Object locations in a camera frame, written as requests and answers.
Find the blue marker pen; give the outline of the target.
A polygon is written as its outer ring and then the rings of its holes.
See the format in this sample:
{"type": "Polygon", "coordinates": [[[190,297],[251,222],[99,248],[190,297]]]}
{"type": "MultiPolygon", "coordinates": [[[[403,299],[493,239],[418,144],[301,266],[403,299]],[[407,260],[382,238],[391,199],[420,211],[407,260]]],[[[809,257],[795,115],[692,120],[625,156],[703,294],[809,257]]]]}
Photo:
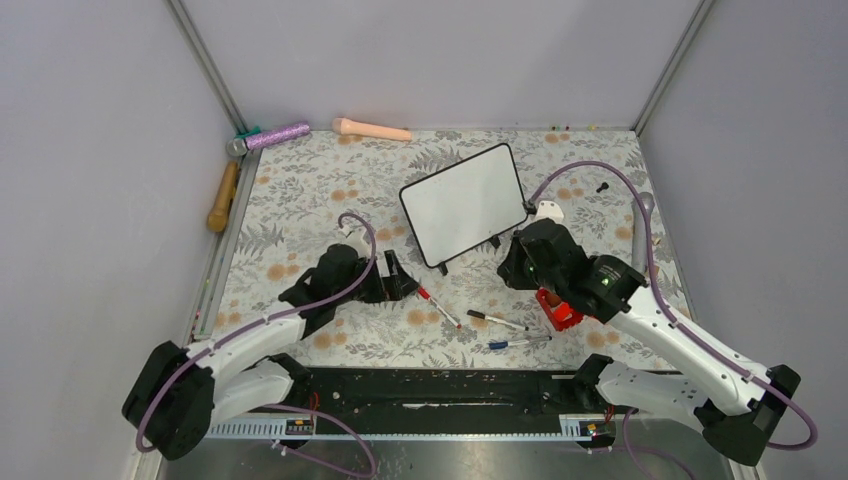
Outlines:
{"type": "Polygon", "coordinates": [[[512,347],[534,345],[534,344],[538,344],[538,343],[546,343],[546,342],[549,342],[551,340],[552,340],[552,337],[550,335],[527,337],[527,338],[521,338],[521,339],[512,339],[512,340],[489,342],[488,348],[492,351],[503,350],[503,349],[512,348],[512,347]]]}

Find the silver microphone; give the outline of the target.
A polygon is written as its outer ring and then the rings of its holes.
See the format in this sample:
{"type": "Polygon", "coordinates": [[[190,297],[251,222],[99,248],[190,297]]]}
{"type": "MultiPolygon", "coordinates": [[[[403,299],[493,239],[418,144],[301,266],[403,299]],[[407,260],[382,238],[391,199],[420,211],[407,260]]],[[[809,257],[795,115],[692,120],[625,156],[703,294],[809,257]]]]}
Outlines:
{"type": "Polygon", "coordinates": [[[633,236],[631,243],[631,265],[639,273],[647,275],[647,252],[649,246],[649,234],[646,230],[646,224],[642,211],[645,211],[648,219],[651,219],[655,199],[650,192],[640,192],[639,196],[633,200],[632,204],[633,215],[633,236]]]}

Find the pink microphone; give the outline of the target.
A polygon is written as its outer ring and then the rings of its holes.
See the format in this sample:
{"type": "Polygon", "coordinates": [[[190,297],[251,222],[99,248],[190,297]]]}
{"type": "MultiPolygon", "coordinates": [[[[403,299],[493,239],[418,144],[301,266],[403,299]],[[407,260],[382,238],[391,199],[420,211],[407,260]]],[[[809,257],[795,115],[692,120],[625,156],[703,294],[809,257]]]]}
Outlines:
{"type": "Polygon", "coordinates": [[[412,140],[412,133],[408,130],[357,122],[344,117],[332,121],[332,130],[339,135],[360,135],[401,142],[412,140]]]}

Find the red marker pen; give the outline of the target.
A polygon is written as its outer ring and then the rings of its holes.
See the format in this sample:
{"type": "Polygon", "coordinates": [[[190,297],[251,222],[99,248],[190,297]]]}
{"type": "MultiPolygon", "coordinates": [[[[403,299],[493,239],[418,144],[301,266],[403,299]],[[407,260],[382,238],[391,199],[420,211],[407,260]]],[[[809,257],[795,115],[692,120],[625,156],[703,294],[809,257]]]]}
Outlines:
{"type": "Polygon", "coordinates": [[[461,323],[460,323],[460,322],[459,322],[459,321],[458,321],[458,320],[457,320],[457,319],[456,319],[453,315],[451,315],[451,314],[448,312],[448,310],[447,310],[447,309],[445,309],[445,308],[444,308],[444,307],[443,307],[443,306],[442,306],[442,305],[441,305],[441,304],[440,304],[440,303],[436,300],[436,298],[435,298],[435,297],[433,297],[433,296],[432,296],[432,295],[431,295],[431,294],[430,294],[430,293],[429,293],[429,292],[428,292],[428,291],[427,291],[424,287],[419,286],[419,287],[417,288],[417,293],[418,293],[418,295],[419,295],[419,296],[421,296],[424,300],[426,300],[428,303],[430,303],[430,304],[431,304],[431,305],[432,305],[432,306],[433,306],[433,307],[434,307],[434,308],[435,308],[435,309],[439,312],[439,314],[440,314],[440,315],[441,315],[441,316],[442,316],[445,320],[447,320],[447,321],[448,321],[448,322],[449,322],[449,323],[450,323],[450,324],[451,324],[454,328],[456,328],[457,330],[460,330],[460,329],[462,328],[461,323]]]}

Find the gold microphone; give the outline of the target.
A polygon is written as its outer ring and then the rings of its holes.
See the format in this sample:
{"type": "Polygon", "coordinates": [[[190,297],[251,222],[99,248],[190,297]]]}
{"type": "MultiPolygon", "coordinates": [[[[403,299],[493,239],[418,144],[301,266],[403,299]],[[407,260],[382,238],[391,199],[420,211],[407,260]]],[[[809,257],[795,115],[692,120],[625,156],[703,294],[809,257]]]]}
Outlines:
{"type": "Polygon", "coordinates": [[[222,174],[212,207],[207,215],[206,227],[213,233],[223,232],[228,225],[230,208],[237,189],[240,167],[230,161],[222,174]]]}

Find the purple glitter microphone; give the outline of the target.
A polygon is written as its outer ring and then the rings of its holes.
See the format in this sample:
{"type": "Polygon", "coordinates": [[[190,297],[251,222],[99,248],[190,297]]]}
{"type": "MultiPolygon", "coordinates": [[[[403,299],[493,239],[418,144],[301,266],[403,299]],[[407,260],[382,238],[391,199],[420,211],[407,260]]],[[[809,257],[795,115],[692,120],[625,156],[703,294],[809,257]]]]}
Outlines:
{"type": "Polygon", "coordinates": [[[237,135],[227,142],[225,151],[232,157],[242,157],[254,150],[273,147],[304,137],[310,131],[311,127],[307,122],[298,122],[267,131],[256,127],[247,133],[237,135]]]}

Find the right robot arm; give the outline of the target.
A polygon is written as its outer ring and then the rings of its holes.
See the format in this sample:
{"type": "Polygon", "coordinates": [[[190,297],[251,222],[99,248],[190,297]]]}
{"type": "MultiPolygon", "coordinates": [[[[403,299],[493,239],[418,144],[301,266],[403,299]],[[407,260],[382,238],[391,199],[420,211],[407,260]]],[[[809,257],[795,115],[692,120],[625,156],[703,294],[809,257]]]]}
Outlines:
{"type": "Polygon", "coordinates": [[[663,415],[701,434],[728,459],[755,466],[800,384],[786,365],[767,367],[681,317],[625,261],[585,253],[551,219],[517,230],[497,269],[515,290],[545,289],[576,313],[633,337],[669,362],[677,378],[642,372],[593,354],[579,368],[575,402],[597,412],[608,403],[663,415]]]}

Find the red plastic box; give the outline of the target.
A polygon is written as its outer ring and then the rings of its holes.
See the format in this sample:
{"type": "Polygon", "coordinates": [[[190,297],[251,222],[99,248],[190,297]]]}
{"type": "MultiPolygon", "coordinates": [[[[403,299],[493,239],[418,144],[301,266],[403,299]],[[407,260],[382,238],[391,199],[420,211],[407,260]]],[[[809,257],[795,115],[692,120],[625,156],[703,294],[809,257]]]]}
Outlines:
{"type": "Polygon", "coordinates": [[[575,327],[584,319],[582,313],[577,312],[557,295],[544,288],[536,292],[535,298],[545,317],[557,332],[575,327]]]}

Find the black marker pen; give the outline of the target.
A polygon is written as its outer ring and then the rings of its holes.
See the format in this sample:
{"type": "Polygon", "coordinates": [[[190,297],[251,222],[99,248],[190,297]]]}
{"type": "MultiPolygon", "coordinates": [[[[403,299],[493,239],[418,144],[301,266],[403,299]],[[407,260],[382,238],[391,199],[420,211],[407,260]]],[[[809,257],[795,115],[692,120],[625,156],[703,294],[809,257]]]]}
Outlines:
{"type": "Polygon", "coordinates": [[[517,323],[517,322],[513,322],[513,321],[510,321],[510,320],[506,320],[506,319],[503,319],[503,318],[500,318],[500,317],[497,317],[497,316],[488,315],[488,314],[485,314],[485,313],[480,312],[480,311],[469,309],[466,312],[466,314],[471,319],[472,324],[474,326],[482,326],[484,324],[494,324],[494,325],[500,325],[500,326],[503,326],[503,327],[506,327],[506,328],[509,328],[509,329],[512,329],[512,330],[515,330],[515,331],[527,332],[529,330],[529,328],[526,325],[523,325],[523,324],[520,324],[520,323],[517,323]]]}

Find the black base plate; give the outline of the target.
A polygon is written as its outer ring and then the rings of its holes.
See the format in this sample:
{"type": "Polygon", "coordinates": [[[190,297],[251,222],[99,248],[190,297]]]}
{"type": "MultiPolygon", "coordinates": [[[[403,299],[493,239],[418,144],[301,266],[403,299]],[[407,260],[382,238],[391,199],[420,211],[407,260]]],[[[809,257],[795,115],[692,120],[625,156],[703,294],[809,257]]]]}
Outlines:
{"type": "Polygon", "coordinates": [[[366,435],[519,435],[560,430],[562,415],[600,421],[610,406],[571,371],[313,368],[283,405],[314,407],[366,435]]]}

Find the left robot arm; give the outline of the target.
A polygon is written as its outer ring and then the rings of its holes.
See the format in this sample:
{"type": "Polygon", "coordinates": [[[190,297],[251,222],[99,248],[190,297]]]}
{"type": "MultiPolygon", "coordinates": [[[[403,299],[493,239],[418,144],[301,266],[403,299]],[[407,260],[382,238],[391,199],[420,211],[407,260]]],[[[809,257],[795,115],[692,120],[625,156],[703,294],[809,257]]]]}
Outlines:
{"type": "Polygon", "coordinates": [[[312,373],[282,348],[331,322],[348,302],[413,296],[420,284],[392,250],[372,258],[334,244],[278,299],[282,311],[219,340],[187,347],[166,341],[149,355],[121,409],[143,450],[176,460],[215,425],[271,404],[288,411],[313,396],[312,373]]]}

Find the white whiteboard black frame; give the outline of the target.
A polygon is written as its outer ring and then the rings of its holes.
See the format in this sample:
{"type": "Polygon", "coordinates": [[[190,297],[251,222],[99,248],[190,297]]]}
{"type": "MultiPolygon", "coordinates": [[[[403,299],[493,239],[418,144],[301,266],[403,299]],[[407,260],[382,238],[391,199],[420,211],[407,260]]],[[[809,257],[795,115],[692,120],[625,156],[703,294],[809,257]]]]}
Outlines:
{"type": "Polygon", "coordinates": [[[399,200],[424,264],[436,269],[528,217],[507,143],[402,187],[399,200]]]}

